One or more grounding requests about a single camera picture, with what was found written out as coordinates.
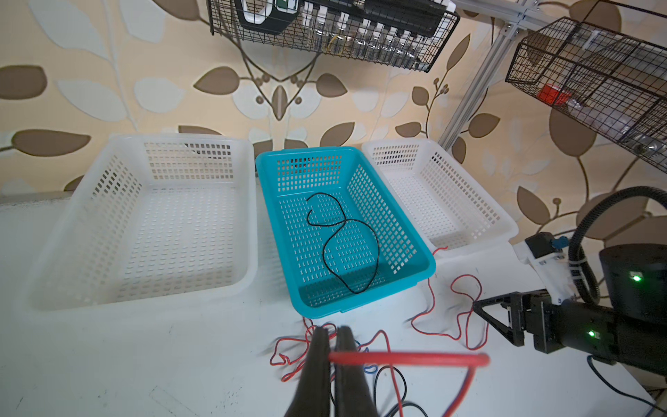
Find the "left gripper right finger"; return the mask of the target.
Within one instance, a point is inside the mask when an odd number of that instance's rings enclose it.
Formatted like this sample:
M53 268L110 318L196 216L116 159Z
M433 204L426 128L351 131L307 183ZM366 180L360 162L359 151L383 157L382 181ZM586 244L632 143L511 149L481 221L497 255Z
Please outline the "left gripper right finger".
M358 349L351 328L340 327L333 354L357 353ZM335 416L377 416L370 389L361 365L334 363L335 382L333 402Z

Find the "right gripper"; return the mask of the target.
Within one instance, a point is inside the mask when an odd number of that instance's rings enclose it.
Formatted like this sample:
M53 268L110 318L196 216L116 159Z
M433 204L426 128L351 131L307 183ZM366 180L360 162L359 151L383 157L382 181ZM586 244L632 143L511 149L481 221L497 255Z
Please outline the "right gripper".
M604 360L619 358L618 318L608 307L557 305L545 291L535 291L478 300L472 310L515 347L524 346L528 333L534 348L545 354L571 348Z

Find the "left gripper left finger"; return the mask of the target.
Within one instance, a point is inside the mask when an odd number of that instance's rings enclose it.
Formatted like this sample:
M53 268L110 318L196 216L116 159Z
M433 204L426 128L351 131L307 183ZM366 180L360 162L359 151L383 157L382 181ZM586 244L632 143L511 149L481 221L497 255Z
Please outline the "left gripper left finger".
M300 380L285 417L330 416L330 377L328 359L330 353L329 333L326 328L316 327Z

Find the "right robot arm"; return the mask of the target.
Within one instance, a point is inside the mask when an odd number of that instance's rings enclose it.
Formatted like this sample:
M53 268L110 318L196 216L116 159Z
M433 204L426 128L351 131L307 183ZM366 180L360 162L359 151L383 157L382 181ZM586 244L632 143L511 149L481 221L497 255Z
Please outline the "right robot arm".
M665 245L629 243L599 253L608 307L600 303L599 282L582 246L599 217L634 197L666 203L661 189L622 189L592 208L572 237L539 232L526 238L515 245L515 254L535 270L545 288L476 301L474 313L517 347L531 334L535 349L544 354L570 348L610 364L665 375Z

